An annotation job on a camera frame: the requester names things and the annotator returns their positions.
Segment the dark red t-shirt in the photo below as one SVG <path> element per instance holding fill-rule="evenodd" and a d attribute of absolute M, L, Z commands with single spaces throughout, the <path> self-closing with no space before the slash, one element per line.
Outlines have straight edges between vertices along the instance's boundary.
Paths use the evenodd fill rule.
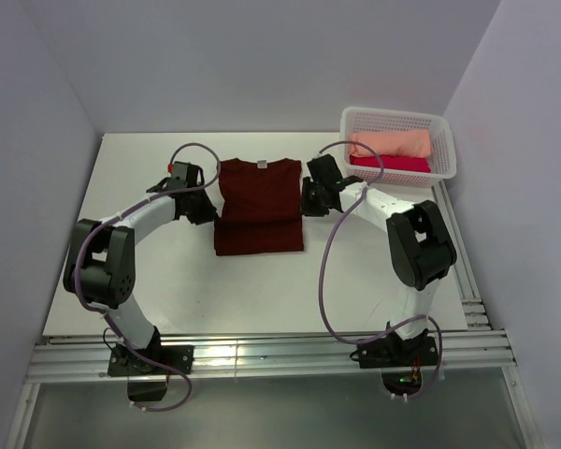
<path fill-rule="evenodd" d="M 221 216 L 214 222 L 218 256 L 305 250 L 300 212 L 301 162 L 221 162 Z"/>

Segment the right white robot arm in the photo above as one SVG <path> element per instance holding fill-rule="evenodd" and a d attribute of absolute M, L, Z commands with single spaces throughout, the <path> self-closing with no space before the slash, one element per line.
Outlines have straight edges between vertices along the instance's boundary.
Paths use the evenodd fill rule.
<path fill-rule="evenodd" d="M 404 365 L 419 350 L 417 338 L 427 334 L 429 311 L 439 287 L 457 260 L 457 252 L 438 205 L 425 200 L 413 203 L 390 196 L 358 177 L 343 177 L 333 156 L 308 162 L 309 175 L 302 182 L 301 213 L 324 217 L 336 210 L 340 217 L 324 247 L 318 280 L 318 301 L 323 323 L 340 342 L 355 345 L 331 327 L 324 308 L 324 275 L 331 244 L 338 228 L 350 215 L 364 219 L 386 234 L 392 268 L 401 281 L 399 307 L 386 330 L 374 338 L 387 339 L 388 358 Z"/>

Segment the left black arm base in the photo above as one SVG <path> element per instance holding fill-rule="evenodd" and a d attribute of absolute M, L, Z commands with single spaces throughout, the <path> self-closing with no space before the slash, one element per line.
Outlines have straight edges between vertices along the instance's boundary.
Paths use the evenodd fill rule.
<path fill-rule="evenodd" d="M 127 381 L 127 397 L 131 407 L 144 413 L 164 413 L 180 408 L 193 393 L 189 375 L 194 362 L 192 345 L 164 346 L 149 358 L 117 344 L 111 351 L 107 376 Z M 184 396 L 171 405 L 159 405 L 173 376 L 180 377 L 187 386 Z"/>

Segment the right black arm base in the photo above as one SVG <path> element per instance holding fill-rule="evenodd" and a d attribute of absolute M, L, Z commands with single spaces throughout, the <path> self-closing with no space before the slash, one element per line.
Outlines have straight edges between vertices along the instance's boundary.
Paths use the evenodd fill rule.
<path fill-rule="evenodd" d="M 389 397 L 407 402 L 440 378 L 442 341 L 427 330 L 409 340 L 393 332 L 384 339 L 357 345 L 350 360 L 360 369 L 379 369 Z"/>

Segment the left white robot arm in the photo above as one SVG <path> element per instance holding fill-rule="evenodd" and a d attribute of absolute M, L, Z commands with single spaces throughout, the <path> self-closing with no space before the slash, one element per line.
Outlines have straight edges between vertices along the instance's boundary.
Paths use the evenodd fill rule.
<path fill-rule="evenodd" d="M 214 221 L 203 169 L 185 162 L 168 166 L 169 176 L 134 206 L 100 221 L 82 219 L 73 228 L 63 285 L 82 307 L 107 321 L 130 363 L 142 373 L 164 361 L 161 336 L 134 296 L 136 246 L 152 232 L 181 218 L 193 225 Z"/>

